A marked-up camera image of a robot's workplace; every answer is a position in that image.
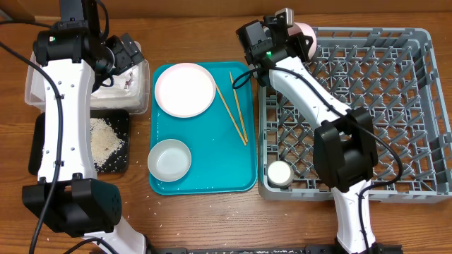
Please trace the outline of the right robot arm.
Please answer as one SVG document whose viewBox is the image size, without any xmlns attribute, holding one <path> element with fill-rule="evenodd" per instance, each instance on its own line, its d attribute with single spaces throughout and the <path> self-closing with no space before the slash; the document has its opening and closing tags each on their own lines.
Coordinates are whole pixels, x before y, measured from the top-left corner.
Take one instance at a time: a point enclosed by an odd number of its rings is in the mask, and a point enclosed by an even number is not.
<svg viewBox="0 0 452 254">
<path fill-rule="evenodd" d="M 368 192 L 397 182 L 403 164 L 390 145 L 374 134 L 370 113 L 350 108 L 323 88 L 305 63 L 317 48 L 314 30 L 293 21 L 289 8 L 236 31 L 250 78 L 286 97 L 314 132 L 314 169 L 333 193 L 338 219 L 335 253 L 402 253 L 401 246 L 377 243 L 371 230 Z"/>
</svg>

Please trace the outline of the grey-green bowl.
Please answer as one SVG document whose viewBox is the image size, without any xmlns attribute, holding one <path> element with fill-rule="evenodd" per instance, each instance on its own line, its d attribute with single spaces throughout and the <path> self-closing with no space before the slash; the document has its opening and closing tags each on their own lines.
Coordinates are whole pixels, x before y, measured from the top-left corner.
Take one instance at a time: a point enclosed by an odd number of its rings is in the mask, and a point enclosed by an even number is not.
<svg viewBox="0 0 452 254">
<path fill-rule="evenodd" d="M 180 140 L 162 140 L 151 148 L 148 155 L 150 175 L 159 181 L 178 181 L 186 175 L 190 166 L 190 149 Z"/>
</svg>

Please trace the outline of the pink round plate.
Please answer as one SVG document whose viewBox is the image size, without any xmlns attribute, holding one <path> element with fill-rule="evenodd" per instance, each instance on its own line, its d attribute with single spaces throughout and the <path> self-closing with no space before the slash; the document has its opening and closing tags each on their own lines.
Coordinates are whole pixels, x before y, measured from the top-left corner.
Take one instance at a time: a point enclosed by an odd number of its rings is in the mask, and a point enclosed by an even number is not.
<svg viewBox="0 0 452 254">
<path fill-rule="evenodd" d="M 154 95 L 165 113 L 177 118 L 191 118 L 202 114 L 213 103 L 216 83 L 201 65 L 178 63 L 159 75 Z"/>
</svg>

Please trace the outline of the wooden chopstick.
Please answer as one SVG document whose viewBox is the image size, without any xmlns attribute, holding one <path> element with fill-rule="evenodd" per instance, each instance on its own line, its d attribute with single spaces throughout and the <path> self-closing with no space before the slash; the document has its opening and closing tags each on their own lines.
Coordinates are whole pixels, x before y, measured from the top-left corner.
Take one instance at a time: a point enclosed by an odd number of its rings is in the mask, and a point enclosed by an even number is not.
<svg viewBox="0 0 452 254">
<path fill-rule="evenodd" d="M 239 126 L 237 125 L 237 122 L 235 121 L 235 119 L 234 119 L 234 117 L 232 115 L 232 112 L 230 111 L 230 108 L 228 107 L 228 105 L 227 105 L 227 103 L 225 101 L 225 98 L 223 97 L 223 95 L 221 93 L 221 90 L 220 90 L 219 86 L 217 84 L 215 84 L 215 87 L 216 87 L 216 90 L 217 90 L 217 92 L 218 92 L 218 94 L 220 96 L 220 99 L 222 100 L 223 105 L 225 106 L 225 108 L 227 110 L 228 115 L 230 116 L 232 124 L 234 125 L 237 133 L 239 134 L 239 137 L 241 138 L 243 144 L 246 146 L 247 143 L 246 143 L 246 141 L 244 139 L 244 136 L 242 135 L 242 132 L 240 131 Z"/>
<path fill-rule="evenodd" d="M 231 81 L 231 83 L 233 83 L 234 79 L 232 77 L 232 72 L 231 71 L 229 71 L 229 75 L 230 75 L 230 81 Z M 237 105 L 237 110 L 238 110 L 238 113 L 239 113 L 239 120 L 240 120 L 240 123 L 241 123 L 241 126 L 242 126 L 244 141 L 245 141 L 245 145 L 246 145 L 248 143 L 248 137 L 247 137 L 246 128 L 245 128 L 245 125 L 244 125 L 244 120 L 243 120 L 243 116 L 242 116 L 242 110 L 241 110 L 239 99 L 238 99 L 238 96 L 237 96 L 237 91 L 234 88 L 232 90 L 233 90 L 233 93 L 234 93 L 234 98 L 235 98 L 236 105 Z"/>
</svg>

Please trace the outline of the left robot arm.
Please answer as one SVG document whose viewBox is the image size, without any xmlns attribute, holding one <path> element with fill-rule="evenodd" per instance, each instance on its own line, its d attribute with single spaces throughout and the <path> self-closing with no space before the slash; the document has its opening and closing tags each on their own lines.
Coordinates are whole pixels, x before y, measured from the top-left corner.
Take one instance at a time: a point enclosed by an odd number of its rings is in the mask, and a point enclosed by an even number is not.
<svg viewBox="0 0 452 254">
<path fill-rule="evenodd" d="M 56 233 L 107 253 L 149 253 L 147 237 L 123 218 L 119 189 L 97 178 L 91 153 L 92 92 L 143 59 L 129 36 L 100 27 L 101 5 L 62 1 L 60 21 L 34 41 L 29 65 L 44 77 L 44 145 L 37 183 L 22 199 Z"/>
</svg>

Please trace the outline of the pink bowl with rice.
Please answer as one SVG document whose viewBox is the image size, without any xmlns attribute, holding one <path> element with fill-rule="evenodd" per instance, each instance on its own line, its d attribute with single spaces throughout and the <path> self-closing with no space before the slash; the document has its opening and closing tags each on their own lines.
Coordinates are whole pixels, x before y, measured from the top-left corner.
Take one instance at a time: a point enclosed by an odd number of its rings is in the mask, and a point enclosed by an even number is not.
<svg viewBox="0 0 452 254">
<path fill-rule="evenodd" d="M 303 34 L 304 43 L 307 46 L 307 58 L 310 61 L 316 52 L 317 39 L 314 29 L 306 23 L 294 23 L 292 27 L 288 28 L 289 36 L 296 34 Z"/>
</svg>

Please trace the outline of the small white cup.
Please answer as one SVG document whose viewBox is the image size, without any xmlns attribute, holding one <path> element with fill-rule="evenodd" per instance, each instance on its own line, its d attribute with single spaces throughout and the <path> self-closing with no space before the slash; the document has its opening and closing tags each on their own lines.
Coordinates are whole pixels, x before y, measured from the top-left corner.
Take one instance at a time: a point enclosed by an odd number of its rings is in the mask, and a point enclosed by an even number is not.
<svg viewBox="0 0 452 254">
<path fill-rule="evenodd" d="M 295 174 L 292 167 L 284 161 L 274 161 L 267 169 L 268 184 L 274 188 L 287 188 L 293 182 Z"/>
</svg>

